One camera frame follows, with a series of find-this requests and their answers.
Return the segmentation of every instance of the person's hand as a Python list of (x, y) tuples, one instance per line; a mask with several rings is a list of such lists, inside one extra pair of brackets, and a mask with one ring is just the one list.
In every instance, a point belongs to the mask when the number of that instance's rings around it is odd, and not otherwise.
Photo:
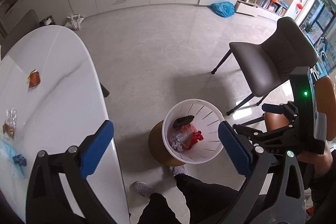
[(318, 155), (308, 151), (303, 151), (301, 154), (296, 156), (297, 160), (314, 164), (314, 178), (323, 177), (331, 169), (333, 164), (333, 157), (330, 152), (330, 148), (325, 142), (324, 154)]

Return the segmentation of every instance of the floor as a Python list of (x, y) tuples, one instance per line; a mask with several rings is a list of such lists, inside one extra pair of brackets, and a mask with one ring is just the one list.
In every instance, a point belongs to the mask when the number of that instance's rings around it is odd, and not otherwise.
[[(130, 187), (138, 180), (161, 190), (179, 221), (189, 223), (184, 196), (168, 168), (151, 156), (148, 134), (176, 103), (189, 98), (211, 102), (225, 116), (250, 94), (249, 87), (232, 55), (215, 75), (209, 72), (227, 52), (229, 42), (261, 43), (275, 28), (276, 23), (267, 19), (240, 14), (221, 18), (207, 7), (187, 5), (126, 8), (83, 21), (77, 34), (90, 52), (100, 81), (110, 91), (106, 106), (115, 125), (131, 223), (137, 223), (148, 203)], [(292, 99), (290, 85), (285, 84), (264, 102)], [(253, 105), (257, 101), (254, 98), (251, 108), (224, 118), (233, 124), (259, 117), (263, 112), (261, 106)], [(255, 127), (264, 130), (262, 122)], [(187, 165), (187, 169), (206, 183), (239, 189), (244, 181), (224, 149), (213, 160)]]

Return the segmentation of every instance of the light blue plastic wrapper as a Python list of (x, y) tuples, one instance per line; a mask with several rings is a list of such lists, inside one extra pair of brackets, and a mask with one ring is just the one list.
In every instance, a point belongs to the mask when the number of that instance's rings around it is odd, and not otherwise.
[(12, 148), (8, 143), (0, 140), (0, 156), (5, 160), (10, 160), (13, 164), (14, 170), (12, 170), (12, 175), (14, 178), (25, 178), (21, 166), (16, 165), (13, 161), (13, 157), (18, 155), (14, 148)]
[(229, 1), (211, 4), (211, 8), (216, 15), (221, 17), (230, 17), (235, 14), (235, 7)]

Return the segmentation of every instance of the cabinet handle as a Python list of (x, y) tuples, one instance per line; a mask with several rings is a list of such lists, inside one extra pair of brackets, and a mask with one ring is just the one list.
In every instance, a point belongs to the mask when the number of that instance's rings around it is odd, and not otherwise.
[(117, 3), (117, 2), (122, 2), (122, 1), (126, 1), (126, 0), (117, 0), (115, 3)]

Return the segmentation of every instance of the white marble table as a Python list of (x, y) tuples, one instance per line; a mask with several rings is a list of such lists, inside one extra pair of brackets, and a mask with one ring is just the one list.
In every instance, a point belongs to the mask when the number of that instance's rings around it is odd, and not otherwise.
[[(27, 77), (33, 70), (39, 71), (41, 83), (29, 90)], [(25, 221), (26, 192), (37, 152), (55, 154), (79, 146), (109, 119), (91, 57), (73, 31), (55, 25), (42, 27), (8, 52), (0, 63), (1, 122), (10, 107), (17, 110), (17, 128), (14, 139), (7, 142), (27, 159), (26, 178), (17, 177), (12, 163), (0, 156), (0, 190)], [(83, 215), (65, 176), (61, 180), (74, 212)], [(129, 223), (114, 140), (87, 180), (113, 219)]]

